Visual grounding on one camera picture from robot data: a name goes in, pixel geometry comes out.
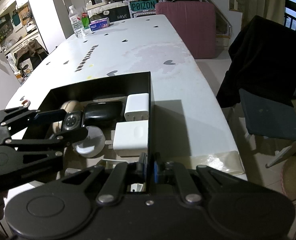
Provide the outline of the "black smartwatch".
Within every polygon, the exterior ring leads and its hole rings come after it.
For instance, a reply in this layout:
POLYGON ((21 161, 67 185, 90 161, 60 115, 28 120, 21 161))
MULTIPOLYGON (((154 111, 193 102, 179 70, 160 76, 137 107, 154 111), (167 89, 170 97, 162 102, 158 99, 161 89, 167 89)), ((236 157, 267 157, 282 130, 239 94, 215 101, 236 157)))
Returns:
POLYGON ((63 119, 61 131, 73 131, 84 126, 85 116, 83 111, 77 110, 66 114, 63 119))

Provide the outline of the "white round puck charger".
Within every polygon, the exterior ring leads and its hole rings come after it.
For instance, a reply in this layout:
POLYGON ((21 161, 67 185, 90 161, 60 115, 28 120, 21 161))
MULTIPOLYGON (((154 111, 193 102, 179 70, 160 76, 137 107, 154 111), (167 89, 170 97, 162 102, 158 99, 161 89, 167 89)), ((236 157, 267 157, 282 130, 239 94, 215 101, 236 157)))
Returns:
POLYGON ((73 149, 84 158, 97 156, 104 149, 105 135, 103 131, 96 126, 88 126, 87 137, 73 144, 73 149))

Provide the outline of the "large white power adapter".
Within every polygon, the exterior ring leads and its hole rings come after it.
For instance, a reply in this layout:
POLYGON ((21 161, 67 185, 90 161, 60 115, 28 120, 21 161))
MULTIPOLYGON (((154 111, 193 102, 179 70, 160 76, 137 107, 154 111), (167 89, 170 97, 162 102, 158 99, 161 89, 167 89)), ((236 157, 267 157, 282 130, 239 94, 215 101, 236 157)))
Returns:
POLYGON ((112 135, 105 145, 119 157, 137 157, 148 153, 148 120, 118 122, 112 135))

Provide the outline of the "black oval case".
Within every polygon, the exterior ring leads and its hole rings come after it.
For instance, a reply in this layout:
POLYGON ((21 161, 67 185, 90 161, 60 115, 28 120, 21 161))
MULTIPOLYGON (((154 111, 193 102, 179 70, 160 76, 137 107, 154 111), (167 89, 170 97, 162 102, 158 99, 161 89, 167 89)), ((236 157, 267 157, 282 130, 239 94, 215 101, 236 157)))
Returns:
POLYGON ((122 119, 123 103, 90 103, 84 108, 85 126, 108 127, 122 119))

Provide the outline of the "white USB wall charger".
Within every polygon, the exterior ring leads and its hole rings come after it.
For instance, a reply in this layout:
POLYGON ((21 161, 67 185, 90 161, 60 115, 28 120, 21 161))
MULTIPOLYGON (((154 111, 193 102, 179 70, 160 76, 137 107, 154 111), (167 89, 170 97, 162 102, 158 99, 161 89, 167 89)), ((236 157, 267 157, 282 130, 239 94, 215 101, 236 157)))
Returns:
POLYGON ((131 94, 127 97, 124 117, 126 121, 149 119, 149 94, 131 94))

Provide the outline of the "black storage box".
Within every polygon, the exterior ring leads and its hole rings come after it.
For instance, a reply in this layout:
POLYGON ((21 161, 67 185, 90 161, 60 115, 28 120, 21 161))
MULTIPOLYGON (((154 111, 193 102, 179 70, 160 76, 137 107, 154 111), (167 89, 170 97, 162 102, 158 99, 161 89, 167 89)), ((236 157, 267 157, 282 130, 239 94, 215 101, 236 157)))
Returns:
MULTIPOLYGON (((93 79, 79 83, 73 83, 63 87, 49 90, 47 95, 42 96, 42 102, 37 109, 40 111, 52 111, 61 109, 61 106, 70 100, 80 102, 85 108, 90 103, 104 103, 121 101, 123 105, 122 119, 118 122, 127 122, 124 117, 127 97, 131 94, 149 94, 149 119, 148 119, 148 153, 147 160, 150 158, 152 142, 152 106, 154 103, 153 90, 151 84, 151 74, 149 72, 116 75, 93 79)), ((115 130, 115 122, 112 126, 100 127, 106 140, 111 140, 112 131, 115 130)), ((73 145, 68 146, 64 152, 63 166, 58 173, 44 173, 36 178, 39 183, 47 183, 54 179, 61 178, 67 168, 84 169, 95 164, 104 165, 107 169, 113 168, 122 161, 134 162, 139 160, 137 157, 119 157, 108 145, 97 156, 84 158, 73 149, 73 145)))

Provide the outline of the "black folding chair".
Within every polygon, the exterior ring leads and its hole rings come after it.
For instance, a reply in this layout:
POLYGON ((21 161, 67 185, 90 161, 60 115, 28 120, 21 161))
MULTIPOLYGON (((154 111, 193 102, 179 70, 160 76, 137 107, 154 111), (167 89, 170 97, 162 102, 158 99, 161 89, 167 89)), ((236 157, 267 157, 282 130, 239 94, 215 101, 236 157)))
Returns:
POLYGON ((25 71, 29 69, 29 74, 49 55, 48 51, 36 40, 30 40, 14 53, 15 66, 22 77, 26 77, 25 71))

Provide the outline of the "clear water bottle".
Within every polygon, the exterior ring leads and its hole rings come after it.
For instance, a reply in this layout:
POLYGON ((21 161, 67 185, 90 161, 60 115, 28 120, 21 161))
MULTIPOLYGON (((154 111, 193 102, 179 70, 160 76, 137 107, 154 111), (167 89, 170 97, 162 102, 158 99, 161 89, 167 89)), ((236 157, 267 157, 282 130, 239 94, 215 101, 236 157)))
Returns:
POLYGON ((81 15, 75 9, 74 5, 69 7, 69 19, 76 37, 85 37, 86 32, 81 20, 81 15))

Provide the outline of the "dark cushioned chair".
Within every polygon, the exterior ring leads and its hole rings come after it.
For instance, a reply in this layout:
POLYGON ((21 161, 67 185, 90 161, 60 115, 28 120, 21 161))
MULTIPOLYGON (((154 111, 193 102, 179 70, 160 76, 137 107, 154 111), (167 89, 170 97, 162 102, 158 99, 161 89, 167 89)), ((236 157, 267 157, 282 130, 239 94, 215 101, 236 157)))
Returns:
POLYGON ((228 53, 231 64, 216 95, 220 107, 241 104, 247 138, 296 142, 296 31, 256 15, 228 53))

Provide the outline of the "POIZON sign box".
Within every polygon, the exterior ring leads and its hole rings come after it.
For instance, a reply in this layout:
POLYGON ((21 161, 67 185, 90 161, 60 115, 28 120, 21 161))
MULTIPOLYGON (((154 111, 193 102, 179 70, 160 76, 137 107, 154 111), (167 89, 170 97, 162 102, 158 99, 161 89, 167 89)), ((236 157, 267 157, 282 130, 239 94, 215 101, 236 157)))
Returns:
POLYGON ((157 3, 159 3, 159 0, 128 0, 131 18, 155 15, 157 3))

